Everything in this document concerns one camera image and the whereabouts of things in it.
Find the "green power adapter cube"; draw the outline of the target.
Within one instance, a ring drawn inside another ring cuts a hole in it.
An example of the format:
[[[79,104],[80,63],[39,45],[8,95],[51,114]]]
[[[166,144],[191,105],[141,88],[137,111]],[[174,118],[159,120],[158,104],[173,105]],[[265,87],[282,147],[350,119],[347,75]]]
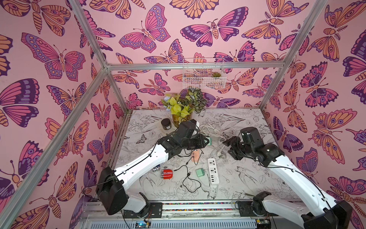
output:
[[[211,146],[212,145],[212,138],[210,137],[207,137],[209,139],[209,143],[208,143],[208,146]]]

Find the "pink power strip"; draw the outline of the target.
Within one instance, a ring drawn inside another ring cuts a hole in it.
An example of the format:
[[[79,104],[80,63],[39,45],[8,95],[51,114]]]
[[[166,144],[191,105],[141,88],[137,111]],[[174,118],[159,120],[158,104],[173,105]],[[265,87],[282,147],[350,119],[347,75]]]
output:
[[[192,152],[192,161],[197,164],[201,156],[201,150],[195,150]]]

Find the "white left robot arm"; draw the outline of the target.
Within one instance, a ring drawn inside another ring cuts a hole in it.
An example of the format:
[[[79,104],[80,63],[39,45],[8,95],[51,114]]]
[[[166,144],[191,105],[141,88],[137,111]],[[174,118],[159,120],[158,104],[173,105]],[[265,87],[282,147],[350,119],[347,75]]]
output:
[[[182,150],[205,148],[209,139],[200,130],[198,121],[192,119],[182,122],[168,135],[158,139],[145,154],[124,166],[112,169],[106,167],[100,174],[96,194],[108,215],[122,210],[132,211],[138,217],[150,212],[150,201],[139,192],[129,192],[131,185],[154,167],[179,155]]]

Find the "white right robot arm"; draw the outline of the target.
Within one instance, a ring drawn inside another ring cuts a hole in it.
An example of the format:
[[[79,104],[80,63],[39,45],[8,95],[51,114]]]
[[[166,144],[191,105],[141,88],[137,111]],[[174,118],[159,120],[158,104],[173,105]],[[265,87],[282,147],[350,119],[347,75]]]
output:
[[[251,211],[257,216],[275,214],[303,229],[346,229],[352,207],[336,200],[299,170],[275,144],[265,144],[255,127],[246,127],[238,136],[223,142],[235,159],[252,159],[279,176],[300,197],[303,205],[278,199],[268,191],[253,197]]]

